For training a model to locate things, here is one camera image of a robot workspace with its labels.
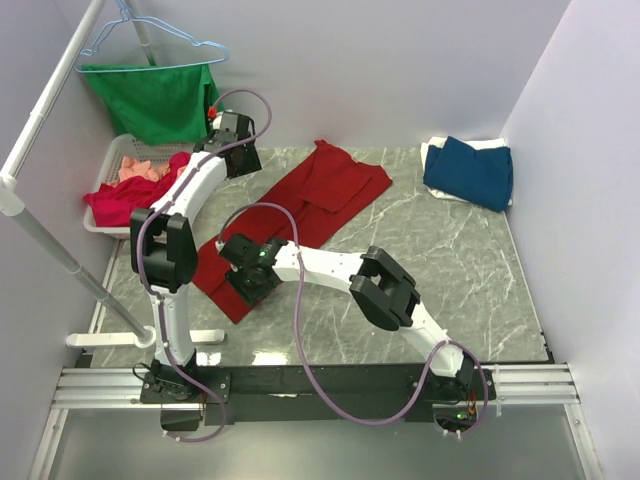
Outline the dark red t shirt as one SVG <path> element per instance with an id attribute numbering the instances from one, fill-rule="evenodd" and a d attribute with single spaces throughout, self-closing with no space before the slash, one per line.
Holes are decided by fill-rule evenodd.
<path id="1" fill-rule="evenodd" d="M 300 165 L 259 199 L 289 211 L 300 243 L 311 248 L 321 247 L 392 185 L 383 167 L 358 162 L 324 140 L 315 145 Z M 251 308 L 226 280 L 229 270 L 229 263 L 218 254 L 216 240 L 211 239 L 199 249 L 193 283 L 237 324 Z"/>

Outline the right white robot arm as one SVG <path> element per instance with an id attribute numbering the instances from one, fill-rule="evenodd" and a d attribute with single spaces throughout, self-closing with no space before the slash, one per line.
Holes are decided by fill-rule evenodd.
<path id="1" fill-rule="evenodd" d="M 249 306 L 254 306 L 285 282 L 302 280 L 351 295 L 365 319 L 388 332 L 398 332 L 420 354 L 434 354 L 428 388 L 438 400 L 467 397 L 474 386 L 474 363 L 427 311 L 413 277 L 384 249 L 371 246 L 364 253 L 340 253 L 298 246 L 271 238 L 259 245 L 234 234 L 219 248 L 230 264 L 228 283 Z"/>

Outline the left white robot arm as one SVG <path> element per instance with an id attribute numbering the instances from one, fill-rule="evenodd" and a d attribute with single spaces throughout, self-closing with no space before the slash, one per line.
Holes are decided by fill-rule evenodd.
<path id="1" fill-rule="evenodd" d="M 221 183 L 261 169 L 257 132 L 249 116 L 224 111 L 211 132 L 187 155 L 169 190 L 130 218 L 131 265 L 152 306 L 156 347 L 152 370 L 165 377 L 164 389 L 176 401 L 193 399 L 200 378 L 193 370 L 196 349 L 189 331 L 188 289 L 198 266 L 191 224 Z"/>

